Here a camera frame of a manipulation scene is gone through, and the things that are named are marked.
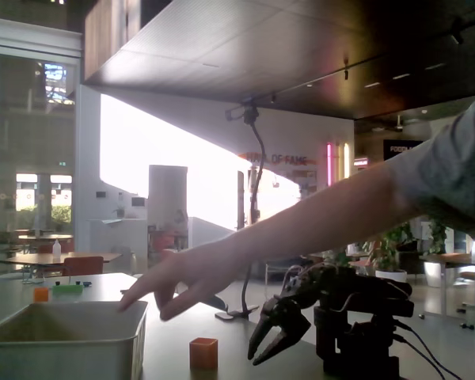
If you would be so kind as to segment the person's bare hand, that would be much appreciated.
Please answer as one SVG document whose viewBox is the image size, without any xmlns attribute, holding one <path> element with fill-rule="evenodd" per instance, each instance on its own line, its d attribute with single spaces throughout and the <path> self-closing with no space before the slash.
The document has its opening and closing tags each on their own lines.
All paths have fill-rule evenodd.
<svg viewBox="0 0 475 380">
<path fill-rule="evenodd" d="M 119 310 L 125 311 L 153 293 L 160 318 L 169 321 L 228 287 L 244 266 L 252 263 L 255 252 L 236 234 L 170 253 L 125 291 Z"/>
</svg>

